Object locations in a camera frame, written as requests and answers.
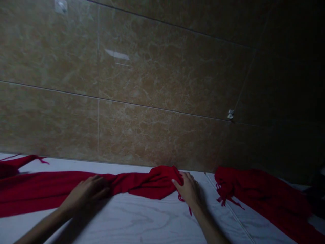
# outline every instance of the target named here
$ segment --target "forearm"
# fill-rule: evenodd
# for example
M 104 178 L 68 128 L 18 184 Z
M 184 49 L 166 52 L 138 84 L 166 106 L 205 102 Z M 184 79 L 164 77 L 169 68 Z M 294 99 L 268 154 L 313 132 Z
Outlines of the forearm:
M 66 213 L 57 209 L 43 218 L 33 229 L 14 244 L 43 244 L 69 219 L 70 217 Z
M 195 203 L 191 206 L 192 212 L 196 217 L 208 244 L 229 244 L 230 242 L 215 224 L 208 210 Z

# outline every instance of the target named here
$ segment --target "left hand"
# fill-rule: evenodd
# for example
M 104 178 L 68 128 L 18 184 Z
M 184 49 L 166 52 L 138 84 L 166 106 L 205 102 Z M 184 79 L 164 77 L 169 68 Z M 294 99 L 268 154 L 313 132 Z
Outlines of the left hand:
M 73 216 L 80 208 L 89 202 L 97 201 L 109 192 L 107 181 L 99 175 L 91 176 L 80 182 L 63 201 L 59 211 Z

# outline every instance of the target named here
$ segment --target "marble surface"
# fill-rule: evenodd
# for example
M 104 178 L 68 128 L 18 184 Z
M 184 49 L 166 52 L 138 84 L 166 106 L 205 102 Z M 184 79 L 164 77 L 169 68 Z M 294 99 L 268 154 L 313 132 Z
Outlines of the marble surface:
M 212 172 L 230 122 L 99 101 L 99 160 Z
M 98 95 L 98 6 L 68 0 L 0 2 L 0 80 Z
M 310 184 L 324 163 L 325 133 L 304 122 L 277 122 L 272 127 L 230 124 L 216 166 L 256 168 L 290 182 Z
M 0 150 L 97 160 L 98 102 L 0 82 Z
M 94 0 L 196 32 L 256 47 L 273 1 Z
M 99 97 L 227 119 L 253 50 L 99 9 Z
M 264 126 L 281 120 L 317 121 L 322 93 L 320 66 L 257 52 L 236 108 L 236 120 Z
M 0 154 L 0 159 L 8 157 Z M 95 173 L 149 172 L 151 168 L 132 165 L 103 164 L 47 158 L 21 168 L 21 172 L 79 170 Z M 231 243 L 250 244 L 251 239 L 232 212 L 216 201 L 218 194 L 202 172 L 191 171 L 205 195 L 209 210 Z M 53 210 L 34 212 L 0 219 L 2 244 L 11 244 Z M 178 200 L 176 192 L 162 200 L 130 194 L 114 196 L 93 218 L 81 215 L 59 229 L 46 243 L 206 243 L 188 206 Z
M 258 48 L 295 60 L 321 62 L 323 22 L 322 1 L 277 1 Z

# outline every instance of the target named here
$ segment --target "marble wall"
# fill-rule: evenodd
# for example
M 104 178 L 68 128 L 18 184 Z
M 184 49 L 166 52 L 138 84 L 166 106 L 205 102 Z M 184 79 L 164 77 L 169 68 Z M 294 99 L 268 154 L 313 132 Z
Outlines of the marble wall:
M 0 151 L 296 183 L 323 163 L 319 2 L 67 3 L 0 2 Z

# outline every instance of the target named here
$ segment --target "white marble table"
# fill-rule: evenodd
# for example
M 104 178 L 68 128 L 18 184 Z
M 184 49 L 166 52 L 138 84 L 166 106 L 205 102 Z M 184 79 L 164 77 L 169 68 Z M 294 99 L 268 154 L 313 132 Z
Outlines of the white marble table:
M 11 156 L 0 154 L 0 159 Z M 39 160 L 27 164 L 20 172 L 88 171 L 118 174 L 149 172 L 151 168 L 105 164 L 76 160 L 46 158 L 50 165 Z M 210 179 L 202 172 L 191 172 L 206 196 L 209 210 L 232 243 L 252 243 L 241 224 L 226 207 L 216 201 L 218 194 Z M 24 215 L 0 218 L 0 242 L 12 244 L 53 209 Z M 80 216 L 59 229 L 47 243 L 107 244 L 107 243 L 206 243 L 194 216 L 178 194 L 162 200 L 119 194 L 114 196 L 92 219 Z

